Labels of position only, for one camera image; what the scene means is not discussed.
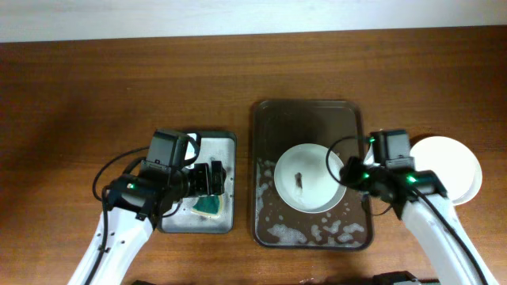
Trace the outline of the white plate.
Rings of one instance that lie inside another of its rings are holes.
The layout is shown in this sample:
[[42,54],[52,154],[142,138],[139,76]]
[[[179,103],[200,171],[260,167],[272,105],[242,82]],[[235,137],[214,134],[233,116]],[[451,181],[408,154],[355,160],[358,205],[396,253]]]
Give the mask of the white plate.
[[447,189],[454,205],[465,204],[482,186],[482,168],[474,153],[461,142],[431,136],[416,142],[410,155],[417,171],[432,170]]

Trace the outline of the green yellow sponge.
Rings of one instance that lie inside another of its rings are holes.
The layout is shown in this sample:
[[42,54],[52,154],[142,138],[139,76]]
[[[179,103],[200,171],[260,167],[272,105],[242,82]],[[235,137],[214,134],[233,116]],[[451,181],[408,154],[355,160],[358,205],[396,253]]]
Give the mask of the green yellow sponge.
[[223,210],[222,196],[199,197],[192,207],[192,212],[205,217],[218,217]]

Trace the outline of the pale green plate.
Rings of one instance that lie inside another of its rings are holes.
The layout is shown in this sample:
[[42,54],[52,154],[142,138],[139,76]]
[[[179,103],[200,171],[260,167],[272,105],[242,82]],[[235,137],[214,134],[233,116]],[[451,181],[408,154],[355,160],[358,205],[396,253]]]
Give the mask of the pale green plate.
[[338,205],[346,187],[337,181],[342,160],[324,146],[305,143],[285,151],[276,163],[274,184],[291,208],[318,214]]

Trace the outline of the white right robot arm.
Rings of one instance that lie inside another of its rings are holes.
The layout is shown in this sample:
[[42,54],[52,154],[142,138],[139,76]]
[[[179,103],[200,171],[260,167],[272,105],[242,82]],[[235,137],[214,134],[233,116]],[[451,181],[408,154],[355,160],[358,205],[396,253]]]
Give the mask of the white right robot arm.
[[441,284],[497,284],[461,225],[436,174],[365,165],[352,157],[339,171],[340,183],[389,203],[417,239]]

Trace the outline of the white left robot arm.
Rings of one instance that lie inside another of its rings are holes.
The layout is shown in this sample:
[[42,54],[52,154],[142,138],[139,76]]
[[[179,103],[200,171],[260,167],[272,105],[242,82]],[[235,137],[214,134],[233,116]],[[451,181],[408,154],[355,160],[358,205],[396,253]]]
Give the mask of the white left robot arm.
[[102,212],[72,284],[119,284],[151,235],[226,234],[233,226],[235,164],[203,161],[167,178],[123,173],[102,192]]

